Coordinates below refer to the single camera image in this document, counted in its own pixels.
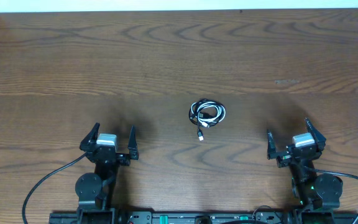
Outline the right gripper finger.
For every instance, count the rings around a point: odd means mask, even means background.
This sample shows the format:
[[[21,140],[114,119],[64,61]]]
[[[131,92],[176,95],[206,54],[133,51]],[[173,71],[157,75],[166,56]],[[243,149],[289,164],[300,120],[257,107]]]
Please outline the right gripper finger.
[[[273,139],[273,134],[269,129],[267,130],[267,141],[267,159],[271,160],[276,158],[277,149],[275,146],[275,141]]]
[[[326,146],[326,138],[313,126],[312,122],[308,118],[305,118],[305,123],[306,128],[312,135],[318,150],[323,151]]]

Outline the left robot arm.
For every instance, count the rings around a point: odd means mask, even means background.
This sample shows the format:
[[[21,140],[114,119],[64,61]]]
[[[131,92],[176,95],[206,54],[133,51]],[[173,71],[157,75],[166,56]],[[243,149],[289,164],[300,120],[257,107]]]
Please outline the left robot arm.
[[[127,218],[119,210],[111,207],[112,193],[121,166],[129,166],[138,160],[139,151],[135,138],[136,128],[131,127],[127,153],[117,152],[115,134],[99,134],[100,124],[80,143],[80,150],[95,165],[94,171],[85,173],[76,181],[78,196],[77,223],[125,223]]]

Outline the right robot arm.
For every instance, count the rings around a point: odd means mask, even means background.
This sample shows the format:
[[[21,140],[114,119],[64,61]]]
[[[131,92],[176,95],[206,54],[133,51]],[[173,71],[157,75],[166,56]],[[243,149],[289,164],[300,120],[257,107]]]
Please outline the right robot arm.
[[[326,138],[305,119],[307,132],[292,137],[284,151],[278,151],[271,131],[267,131],[267,159],[279,168],[288,167],[292,191],[301,206],[284,215],[284,223],[334,223],[333,210],[340,207],[343,182],[333,175],[318,174],[313,161],[321,157]]]

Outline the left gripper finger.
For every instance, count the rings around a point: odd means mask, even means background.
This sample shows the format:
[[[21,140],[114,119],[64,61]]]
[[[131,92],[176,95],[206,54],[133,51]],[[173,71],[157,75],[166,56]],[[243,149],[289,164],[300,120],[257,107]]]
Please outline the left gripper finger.
[[[129,136],[129,142],[128,142],[128,150],[129,150],[129,156],[132,160],[138,160],[139,159],[139,151],[137,148],[137,141],[136,141],[136,128],[135,126],[131,127],[130,136]]]
[[[84,139],[80,142],[80,150],[84,152],[93,152],[94,147],[96,145],[98,130],[100,124],[95,123],[91,131],[84,137]]]

